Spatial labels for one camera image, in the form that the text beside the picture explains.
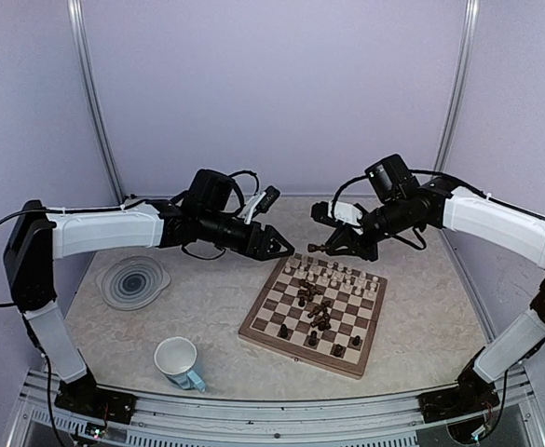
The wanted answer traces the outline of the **dark bishop piece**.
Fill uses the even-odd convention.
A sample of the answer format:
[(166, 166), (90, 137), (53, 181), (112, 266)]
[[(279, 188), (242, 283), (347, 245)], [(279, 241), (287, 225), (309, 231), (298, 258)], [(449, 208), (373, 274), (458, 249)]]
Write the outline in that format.
[(317, 245), (317, 244), (310, 243), (307, 245), (308, 252), (317, 252), (317, 251), (326, 252), (327, 250), (328, 250), (328, 247), (325, 244)]

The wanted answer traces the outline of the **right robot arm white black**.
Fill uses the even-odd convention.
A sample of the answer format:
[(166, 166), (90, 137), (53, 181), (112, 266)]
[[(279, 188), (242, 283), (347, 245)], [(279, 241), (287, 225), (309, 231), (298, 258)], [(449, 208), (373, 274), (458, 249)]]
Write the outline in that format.
[[(427, 176), (426, 182), (418, 180), (420, 174)], [(525, 308), (514, 307), (518, 316), (510, 317), (508, 326), (474, 355), (453, 386), (419, 397), (427, 419), (500, 404), (496, 380), (545, 344), (545, 215), (497, 199), (451, 174), (409, 169), (398, 154), (374, 163), (360, 178), (373, 187), (377, 208), (340, 201), (352, 180), (311, 208), (314, 221), (334, 230), (320, 247), (327, 255), (374, 262), (381, 241), (402, 240), (406, 230), (419, 236), (431, 226), (491, 245), (499, 258), (482, 267), (489, 278), (511, 270), (513, 264), (532, 273), (535, 295), (526, 299)]]

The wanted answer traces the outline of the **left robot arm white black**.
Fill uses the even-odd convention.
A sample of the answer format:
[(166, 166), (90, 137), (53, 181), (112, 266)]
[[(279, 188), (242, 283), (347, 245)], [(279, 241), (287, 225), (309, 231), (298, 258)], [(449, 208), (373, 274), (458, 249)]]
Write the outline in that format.
[(269, 186), (245, 199), (235, 175), (200, 169), (188, 189), (171, 199), (80, 210), (28, 201), (3, 254), (8, 287), (31, 340), (59, 376), (69, 401), (93, 414), (104, 405), (104, 395), (57, 305), (55, 261), (123, 248), (185, 249), (197, 241), (261, 262), (289, 256), (293, 245), (274, 226), (255, 220), (279, 196)]

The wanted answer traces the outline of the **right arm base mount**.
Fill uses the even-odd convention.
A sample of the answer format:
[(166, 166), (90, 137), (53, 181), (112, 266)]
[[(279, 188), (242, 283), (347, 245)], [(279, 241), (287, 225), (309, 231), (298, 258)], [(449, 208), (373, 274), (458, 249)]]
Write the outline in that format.
[(458, 384), (442, 390), (422, 393), (418, 402), (425, 423), (456, 418), (498, 406), (499, 396), (493, 384)]

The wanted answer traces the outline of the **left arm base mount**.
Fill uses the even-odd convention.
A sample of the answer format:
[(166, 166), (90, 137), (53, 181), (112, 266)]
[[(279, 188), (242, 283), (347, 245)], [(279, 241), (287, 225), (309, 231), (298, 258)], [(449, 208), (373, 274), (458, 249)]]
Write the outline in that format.
[(93, 385), (60, 382), (55, 405), (59, 409), (100, 419), (107, 423), (129, 425), (137, 398), (126, 392)]

